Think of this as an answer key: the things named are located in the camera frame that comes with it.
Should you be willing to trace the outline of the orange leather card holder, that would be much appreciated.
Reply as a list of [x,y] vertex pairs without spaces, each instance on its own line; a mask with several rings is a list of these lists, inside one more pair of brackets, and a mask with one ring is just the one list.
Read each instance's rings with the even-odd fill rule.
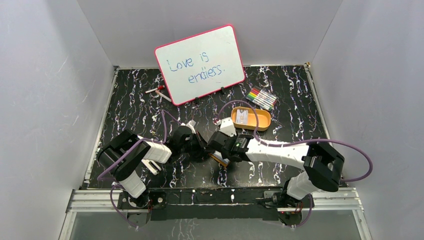
[[221,164],[224,167],[227,167],[230,164],[230,160],[227,158],[223,158],[221,153],[218,151],[209,153],[210,157],[213,158],[215,161],[217,161],[219,164]]

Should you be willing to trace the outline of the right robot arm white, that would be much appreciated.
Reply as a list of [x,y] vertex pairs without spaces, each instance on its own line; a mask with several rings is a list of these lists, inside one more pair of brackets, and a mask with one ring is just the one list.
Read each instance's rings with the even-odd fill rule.
[[288,207],[295,207],[306,195],[318,190],[337,192],[345,162],[325,139],[287,143],[217,131],[206,148],[230,162],[270,162],[300,169],[302,172],[286,181],[282,190],[282,202]]

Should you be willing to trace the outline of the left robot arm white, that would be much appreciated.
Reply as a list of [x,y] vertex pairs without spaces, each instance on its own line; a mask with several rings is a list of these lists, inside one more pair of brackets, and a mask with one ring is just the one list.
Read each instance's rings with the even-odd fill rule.
[[144,208],[150,198],[136,168],[144,162],[154,172],[160,169],[158,164],[167,163],[171,156],[192,152],[203,154],[206,145],[198,131],[184,124],[178,126],[165,142],[141,137],[126,129],[99,151],[96,160],[129,194],[130,202],[137,208]]

